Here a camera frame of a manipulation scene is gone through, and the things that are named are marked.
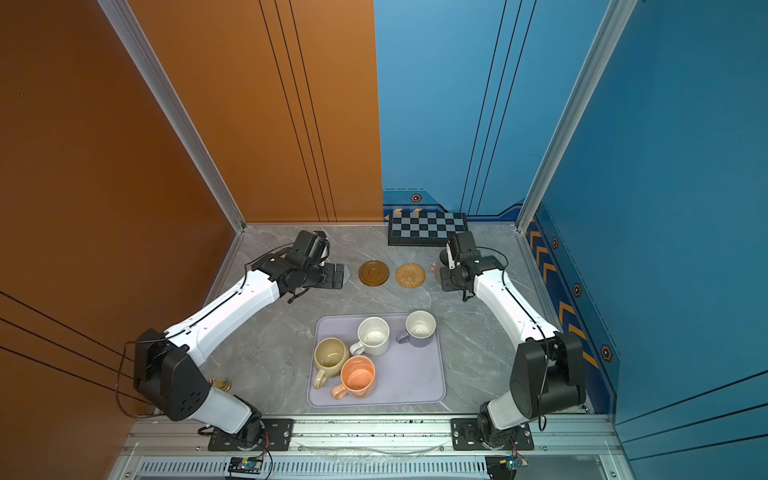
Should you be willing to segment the woven rattan round coaster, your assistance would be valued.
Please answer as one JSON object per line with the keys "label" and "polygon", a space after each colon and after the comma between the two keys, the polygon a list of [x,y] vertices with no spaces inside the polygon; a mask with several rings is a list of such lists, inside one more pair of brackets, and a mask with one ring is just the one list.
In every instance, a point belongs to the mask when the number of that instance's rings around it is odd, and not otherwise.
{"label": "woven rattan round coaster", "polygon": [[408,263],[397,268],[395,278],[405,288],[417,288],[425,282],[426,272],[420,265]]}

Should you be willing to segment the purple white ceramic mug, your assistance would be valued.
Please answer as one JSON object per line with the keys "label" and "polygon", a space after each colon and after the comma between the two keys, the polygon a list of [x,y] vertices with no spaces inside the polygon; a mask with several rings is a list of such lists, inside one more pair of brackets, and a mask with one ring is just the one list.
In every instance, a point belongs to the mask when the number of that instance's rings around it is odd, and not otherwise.
{"label": "purple white ceramic mug", "polygon": [[410,345],[423,348],[426,347],[437,329],[435,317],[423,310],[410,313],[405,320],[405,331],[396,337],[398,344],[409,343]]}

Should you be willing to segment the brown wooden round coaster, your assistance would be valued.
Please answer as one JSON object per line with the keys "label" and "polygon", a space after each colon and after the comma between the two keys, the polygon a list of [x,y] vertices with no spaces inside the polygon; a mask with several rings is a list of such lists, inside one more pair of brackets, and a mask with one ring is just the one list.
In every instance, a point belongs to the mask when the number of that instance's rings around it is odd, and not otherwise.
{"label": "brown wooden round coaster", "polygon": [[389,278],[389,267],[382,261],[371,260],[363,263],[358,270],[360,281],[369,287],[383,285]]}

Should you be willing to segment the yellow ceramic mug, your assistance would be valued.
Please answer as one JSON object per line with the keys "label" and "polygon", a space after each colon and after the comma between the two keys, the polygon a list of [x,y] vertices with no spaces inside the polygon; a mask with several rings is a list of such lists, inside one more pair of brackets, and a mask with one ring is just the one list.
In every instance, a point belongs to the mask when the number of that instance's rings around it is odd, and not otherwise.
{"label": "yellow ceramic mug", "polygon": [[330,378],[338,376],[349,358],[349,347],[344,341],[335,337],[321,340],[313,353],[313,364],[317,370],[313,388],[319,390]]}

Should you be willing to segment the grey woven round coaster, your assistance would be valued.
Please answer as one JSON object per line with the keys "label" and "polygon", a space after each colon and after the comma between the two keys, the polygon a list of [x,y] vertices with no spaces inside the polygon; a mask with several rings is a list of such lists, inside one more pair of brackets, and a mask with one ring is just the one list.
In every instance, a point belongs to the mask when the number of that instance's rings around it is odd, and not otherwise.
{"label": "grey woven round coaster", "polygon": [[342,288],[347,285],[347,283],[350,281],[350,270],[347,265],[339,264],[343,267],[343,277],[342,277]]}

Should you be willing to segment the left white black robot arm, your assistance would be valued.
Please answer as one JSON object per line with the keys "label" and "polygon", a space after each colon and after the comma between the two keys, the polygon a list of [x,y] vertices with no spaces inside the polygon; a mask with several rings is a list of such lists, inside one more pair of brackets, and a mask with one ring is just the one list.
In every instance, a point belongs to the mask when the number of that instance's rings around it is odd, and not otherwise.
{"label": "left white black robot arm", "polygon": [[163,332],[149,329],[134,342],[134,388],[173,421],[196,420],[256,447],[262,415],[246,401],[213,386],[201,371],[211,353],[257,312],[288,294],[339,290],[349,281],[342,264],[294,264],[270,255],[246,267],[242,280],[211,304]]}

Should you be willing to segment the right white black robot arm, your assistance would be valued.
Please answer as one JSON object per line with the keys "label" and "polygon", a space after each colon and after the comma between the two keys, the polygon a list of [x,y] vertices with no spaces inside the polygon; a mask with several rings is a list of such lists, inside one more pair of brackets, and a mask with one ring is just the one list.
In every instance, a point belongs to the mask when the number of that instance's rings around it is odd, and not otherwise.
{"label": "right white black robot arm", "polygon": [[496,449],[532,420],[583,404],[587,397],[583,341],[543,318],[511,283],[494,256],[459,261],[440,254],[441,287],[478,299],[493,313],[515,347],[508,390],[481,405],[480,439]]}

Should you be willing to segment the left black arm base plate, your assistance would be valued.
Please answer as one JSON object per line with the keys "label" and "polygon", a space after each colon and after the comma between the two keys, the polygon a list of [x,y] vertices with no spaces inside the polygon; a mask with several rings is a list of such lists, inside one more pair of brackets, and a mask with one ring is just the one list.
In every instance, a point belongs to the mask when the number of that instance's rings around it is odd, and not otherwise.
{"label": "left black arm base plate", "polygon": [[253,441],[227,434],[215,428],[210,436],[207,450],[212,452],[261,452],[267,448],[269,452],[284,452],[289,449],[293,428],[294,420],[290,418],[262,419],[260,434]]}

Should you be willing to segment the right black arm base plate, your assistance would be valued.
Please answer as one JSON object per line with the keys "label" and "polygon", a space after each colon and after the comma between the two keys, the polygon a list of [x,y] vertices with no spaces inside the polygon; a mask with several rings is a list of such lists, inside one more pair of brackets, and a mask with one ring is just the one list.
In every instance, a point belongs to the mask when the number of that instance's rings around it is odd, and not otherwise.
{"label": "right black arm base plate", "polygon": [[476,418],[453,418],[450,420],[451,439],[456,451],[533,451],[533,435],[528,424],[494,434],[489,442],[482,436]]}

